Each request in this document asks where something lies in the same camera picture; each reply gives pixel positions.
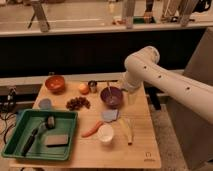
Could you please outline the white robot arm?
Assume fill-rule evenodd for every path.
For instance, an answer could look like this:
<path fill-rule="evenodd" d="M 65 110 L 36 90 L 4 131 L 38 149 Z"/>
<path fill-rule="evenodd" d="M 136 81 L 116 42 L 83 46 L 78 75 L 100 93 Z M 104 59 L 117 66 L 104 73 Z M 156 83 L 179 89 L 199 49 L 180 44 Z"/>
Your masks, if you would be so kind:
<path fill-rule="evenodd" d="M 213 86 L 166 70 L 158 65 L 159 59 L 153 46 L 130 54 L 124 61 L 122 87 L 133 93 L 145 81 L 213 124 Z"/>

